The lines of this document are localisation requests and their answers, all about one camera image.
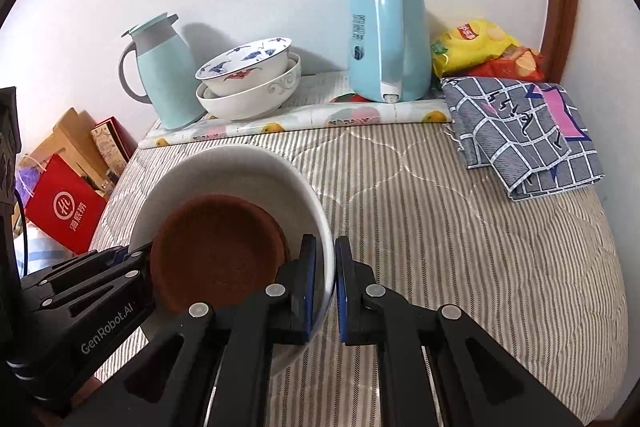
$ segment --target haidilao logo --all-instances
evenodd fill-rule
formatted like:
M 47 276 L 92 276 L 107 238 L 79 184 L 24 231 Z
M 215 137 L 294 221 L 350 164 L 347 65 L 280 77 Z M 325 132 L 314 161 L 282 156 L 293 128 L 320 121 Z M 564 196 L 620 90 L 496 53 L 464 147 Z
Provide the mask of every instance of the haidilao logo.
M 53 211 L 60 219 L 71 219 L 76 209 L 76 202 L 71 194 L 68 192 L 59 192 L 56 197 L 53 198 Z

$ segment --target brown dish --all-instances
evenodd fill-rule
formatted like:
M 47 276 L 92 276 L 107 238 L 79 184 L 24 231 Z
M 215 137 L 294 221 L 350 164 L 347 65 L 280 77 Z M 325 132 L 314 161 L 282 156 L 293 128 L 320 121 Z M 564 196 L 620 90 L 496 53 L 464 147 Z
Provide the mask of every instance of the brown dish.
M 235 196 L 208 194 L 164 222 L 151 249 L 151 279 L 172 312 L 200 301 L 220 308 L 272 283 L 288 258 L 284 233 L 267 211 Z

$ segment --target blue gripper pad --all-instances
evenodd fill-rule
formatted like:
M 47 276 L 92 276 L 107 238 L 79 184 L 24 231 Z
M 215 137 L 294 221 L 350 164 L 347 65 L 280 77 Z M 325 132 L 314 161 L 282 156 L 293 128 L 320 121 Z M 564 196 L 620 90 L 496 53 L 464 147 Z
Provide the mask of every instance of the blue gripper pad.
M 303 237 L 303 246 L 305 246 L 305 237 Z M 304 325 L 305 331 L 308 335 L 311 335 L 311 328 L 314 322 L 314 286 L 316 282 L 316 238 L 313 239 L 313 250 L 310 251 L 312 255 L 306 256 L 306 280 L 305 280 L 305 315 Z
M 342 265 L 342 255 L 339 241 L 335 242 L 335 286 L 338 301 L 338 330 L 340 331 L 340 341 L 347 342 L 347 292 L 344 283 L 344 266 Z
M 129 247 L 115 247 L 115 248 L 118 248 L 118 250 L 113 255 L 113 259 L 111 260 L 111 262 L 108 263 L 111 266 L 116 266 L 116 264 L 122 263 L 122 261 L 124 261 L 125 258 L 128 257 L 127 254 L 129 253 Z

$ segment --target table mat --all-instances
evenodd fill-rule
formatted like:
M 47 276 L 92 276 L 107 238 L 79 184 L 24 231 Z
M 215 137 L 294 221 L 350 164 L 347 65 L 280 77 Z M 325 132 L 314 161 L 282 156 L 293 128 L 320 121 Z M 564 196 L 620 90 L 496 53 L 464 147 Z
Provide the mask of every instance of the table mat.
M 207 114 L 196 123 L 177 131 L 168 131 L 157 122 L 138 146 L 140 149 L 150 149 L 233 136 L 324 127 L 451 121 L 443 99 L 425 98 L 399 103 L 353 101 L 359 98 L 349 86 L 346 71 L 307 75 L 300 79 L 300 85 L 289 100 L 263 118 L 228 121 Z

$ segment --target light blue electric kettle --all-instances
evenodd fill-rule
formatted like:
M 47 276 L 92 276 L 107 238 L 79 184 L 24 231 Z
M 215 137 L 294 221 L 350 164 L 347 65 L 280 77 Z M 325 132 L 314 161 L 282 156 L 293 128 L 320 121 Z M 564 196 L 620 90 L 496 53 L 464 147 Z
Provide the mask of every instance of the light blue electric kettle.
M 377 102 L 418 100 L 431 84 L 424 0 L 351 0 L 349 81 Z
M 130 35 L 133 42 L 120 56 L 118 75 L 125 92 L 134 100 L 151 103 L 165 129 L 175 130 L 199 120 L 206 113 L 196 98 L 200 81 L 195 78 L 198 65 L 186 42 L 172 24 L 177 15 L 166 13 L 144 24 L 134 26 L 122 36 Z M 146 94 L 139 95 L 124 77 L 124 57 L 136 52 L 138 73 Z

